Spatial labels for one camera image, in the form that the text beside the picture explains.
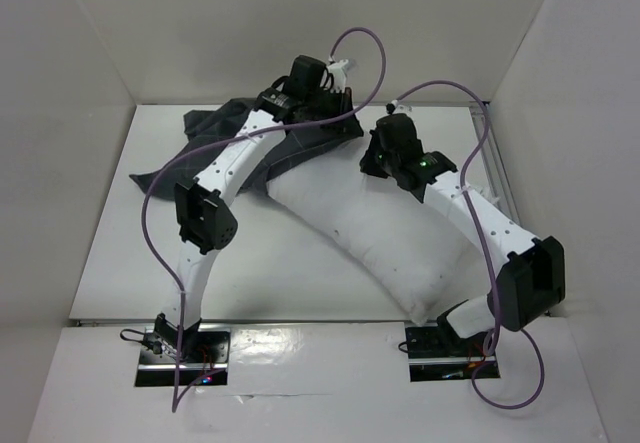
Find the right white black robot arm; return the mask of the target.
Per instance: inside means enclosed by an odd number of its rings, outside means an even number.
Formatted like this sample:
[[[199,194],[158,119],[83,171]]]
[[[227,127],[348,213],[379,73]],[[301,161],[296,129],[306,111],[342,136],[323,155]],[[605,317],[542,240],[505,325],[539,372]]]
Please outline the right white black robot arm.
[[[392,178],[420,203],[445,217],[480,250],[491,289],[437,319],[436,342],[460,354],[471,337],[494,328],[517,332],[566,296],[565,255],[554,237],[541,239],[521,228],[460,178],[439,151],[426,152],[413,120],[397,113],[379,119],[360,162],[363,173]]]

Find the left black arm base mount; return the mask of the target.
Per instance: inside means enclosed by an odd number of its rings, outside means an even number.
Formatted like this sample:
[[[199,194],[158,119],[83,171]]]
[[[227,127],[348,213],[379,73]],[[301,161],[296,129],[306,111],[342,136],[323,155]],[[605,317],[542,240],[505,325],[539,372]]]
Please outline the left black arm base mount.
[[[151,330],[123,329],[120,339],[140,346],[136,387],[174,385],[175,352]],[[181,357],[179,385],[226,386],[231,334],[228,330],[198,333],[195,346]]]

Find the white pillow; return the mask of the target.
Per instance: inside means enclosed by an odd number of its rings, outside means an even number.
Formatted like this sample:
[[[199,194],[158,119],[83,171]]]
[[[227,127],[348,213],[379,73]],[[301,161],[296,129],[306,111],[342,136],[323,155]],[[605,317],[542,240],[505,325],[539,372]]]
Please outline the white pillow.
[[[416,324],[486,295],[480,252],[394,181],[362,173],[366,148],[342,144],[268,181],[267,194],[359,262]]]

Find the dark grey checked pillowcase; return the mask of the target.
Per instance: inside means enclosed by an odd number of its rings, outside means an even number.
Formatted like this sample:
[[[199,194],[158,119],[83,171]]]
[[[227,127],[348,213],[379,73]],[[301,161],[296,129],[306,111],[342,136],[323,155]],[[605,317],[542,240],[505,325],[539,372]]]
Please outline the dark grey checked pillowcase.
[[[212,164],[230,145],[245,125],[254,101],[249,98],[233,98],[217,110],[191,110],[183,116],[187,144],[171,159],[167,171],[160,169],[131,174],[129,178],[143,193],[172,202],[174,187],[193,180],[197,174]],[[285,139],[271,149],[242,183],[240,190],[264,193],[269,181],[297,166],[324,155],[344,143],[357,138],[330,137],[320,132],[320,126],[289,132]]]

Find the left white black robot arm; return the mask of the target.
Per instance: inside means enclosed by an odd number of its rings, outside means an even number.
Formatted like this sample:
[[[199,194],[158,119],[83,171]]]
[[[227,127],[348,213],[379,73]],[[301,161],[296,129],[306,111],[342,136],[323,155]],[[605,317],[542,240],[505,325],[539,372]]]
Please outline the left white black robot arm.
[[[232,138],[218,142],[221,152],[174,188],[179,236],[178,265],[169,271],[179,302],[156,318],[154,332],[163,352],[176,362],[196,353],[201,307],[213,264],[235,237],[238,223],[231,206],[260,163],[295,130],[321,136],[358,135],[357,112],[347,86],[353,63],[323,63],[301,55],[282,83],[262,91]]]

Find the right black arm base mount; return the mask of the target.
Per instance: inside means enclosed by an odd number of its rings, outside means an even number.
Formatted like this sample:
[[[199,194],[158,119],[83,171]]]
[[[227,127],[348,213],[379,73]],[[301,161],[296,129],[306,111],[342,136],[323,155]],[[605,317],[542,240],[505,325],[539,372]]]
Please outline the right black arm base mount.
[[[408,357],[411,382],[470,380],[475,371],[477,379],[499,379],[496,357],[483,353],[485,336],[447,342],[435,323],[406,326],[397,349]]]

